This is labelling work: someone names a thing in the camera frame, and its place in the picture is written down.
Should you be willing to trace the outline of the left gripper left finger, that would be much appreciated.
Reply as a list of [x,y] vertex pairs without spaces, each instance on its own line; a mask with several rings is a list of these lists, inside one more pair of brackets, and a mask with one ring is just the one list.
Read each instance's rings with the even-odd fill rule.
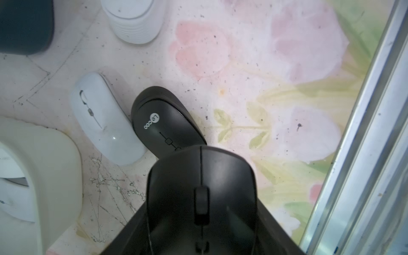
[[105,248],[101,255],[147,255],[148,226],[147,205],[137,210],[118,236]]

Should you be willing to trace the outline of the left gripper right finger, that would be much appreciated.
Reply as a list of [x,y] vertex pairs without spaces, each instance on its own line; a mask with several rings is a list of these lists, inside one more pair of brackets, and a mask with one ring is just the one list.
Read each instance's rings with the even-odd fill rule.
[[305,253],[287,235],[276,219],[258,199],[258,227],[255,255],[304,255]]

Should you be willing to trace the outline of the black mouse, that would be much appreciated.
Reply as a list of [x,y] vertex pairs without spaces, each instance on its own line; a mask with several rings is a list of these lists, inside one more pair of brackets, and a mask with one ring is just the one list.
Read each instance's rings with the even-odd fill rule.
[[242,157],[209,146],[175,152],[148,176],[147,222],[154,255],[250,255],[257,188]]
[[207,141],[191,114],[169,90],[153,86],[133,102],[131,123],[140,141],[157,158]]

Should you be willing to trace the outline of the white slim mouse angled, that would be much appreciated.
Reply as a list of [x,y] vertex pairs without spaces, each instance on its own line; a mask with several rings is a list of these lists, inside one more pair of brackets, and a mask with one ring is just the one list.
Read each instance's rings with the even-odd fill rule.
[[90,72],[71,93],[73,115],[92,144],[116,165],[130,165],[147,151],[112,94],[105,78]]

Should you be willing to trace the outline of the white oval mouse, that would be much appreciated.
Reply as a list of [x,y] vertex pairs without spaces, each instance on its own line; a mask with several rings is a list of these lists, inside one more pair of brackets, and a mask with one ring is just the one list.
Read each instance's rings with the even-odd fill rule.
[[168,1],[102,0],[101,5],[113,32],[120,39],[142,45],[158,36]]

